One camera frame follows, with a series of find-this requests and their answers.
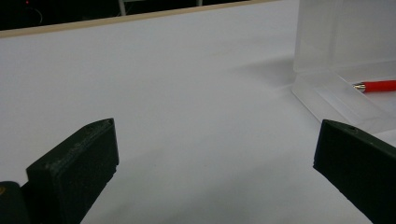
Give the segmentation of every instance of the table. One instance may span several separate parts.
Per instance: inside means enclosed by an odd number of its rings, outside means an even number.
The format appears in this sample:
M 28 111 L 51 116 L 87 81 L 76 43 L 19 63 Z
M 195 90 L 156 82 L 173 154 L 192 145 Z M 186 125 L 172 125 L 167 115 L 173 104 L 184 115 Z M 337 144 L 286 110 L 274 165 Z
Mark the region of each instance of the table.
M 83 223 L 370 223 L 312 168 L 319 122 L 290 91 L 297 14 L 277 1 L 2 33 L 17 36 L 0 39 L 0 179 L 23 184 L 112 117 L 120 165 Z

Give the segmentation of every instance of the dark background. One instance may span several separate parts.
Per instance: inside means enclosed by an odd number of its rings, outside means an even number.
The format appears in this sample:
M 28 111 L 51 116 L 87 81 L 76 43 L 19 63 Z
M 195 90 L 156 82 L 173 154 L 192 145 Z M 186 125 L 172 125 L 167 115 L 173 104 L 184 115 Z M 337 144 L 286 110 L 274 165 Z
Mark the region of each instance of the dark background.
M 204 6 L 247 0 L 204 0 Z M 128 15 L 196 7 L 196 0 L 125 3 Z M 118 0 L 1 0 L 0 30 L 86 21 L 120 15 Z

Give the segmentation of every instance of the transparent plastic box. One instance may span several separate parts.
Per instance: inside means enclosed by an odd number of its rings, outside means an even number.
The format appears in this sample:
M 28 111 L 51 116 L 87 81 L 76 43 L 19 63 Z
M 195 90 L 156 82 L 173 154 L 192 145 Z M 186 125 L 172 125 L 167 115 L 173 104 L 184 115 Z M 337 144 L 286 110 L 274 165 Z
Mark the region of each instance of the transparent plastic box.
M 396 79 L 396 1 L 301 0 L 294 71 L 293 93 L 319 120 L 396 129 L 396 92 L 352 86 Z

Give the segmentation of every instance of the black rubber pad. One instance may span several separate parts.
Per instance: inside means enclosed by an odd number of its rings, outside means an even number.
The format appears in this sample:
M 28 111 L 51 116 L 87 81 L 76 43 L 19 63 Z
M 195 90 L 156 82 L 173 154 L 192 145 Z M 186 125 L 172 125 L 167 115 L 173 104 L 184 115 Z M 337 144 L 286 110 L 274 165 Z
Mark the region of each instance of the black rubber pad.
M 80 223 L 118 164 L 113 119 L 78 130 L 26 169 L 23 191 L 33 223 Z
M 323 120 L 314 168 L 374 223 L 396 223 L 396 148 L 344 123 Z

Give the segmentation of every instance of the pen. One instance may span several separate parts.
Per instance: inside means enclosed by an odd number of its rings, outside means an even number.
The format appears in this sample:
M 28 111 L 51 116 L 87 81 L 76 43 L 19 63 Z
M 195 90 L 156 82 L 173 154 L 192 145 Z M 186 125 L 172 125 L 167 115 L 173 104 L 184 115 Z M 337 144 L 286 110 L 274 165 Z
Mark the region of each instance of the pen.
M 353 87 L 361 92 L 396 91 L 396 80 L 361 82 Z

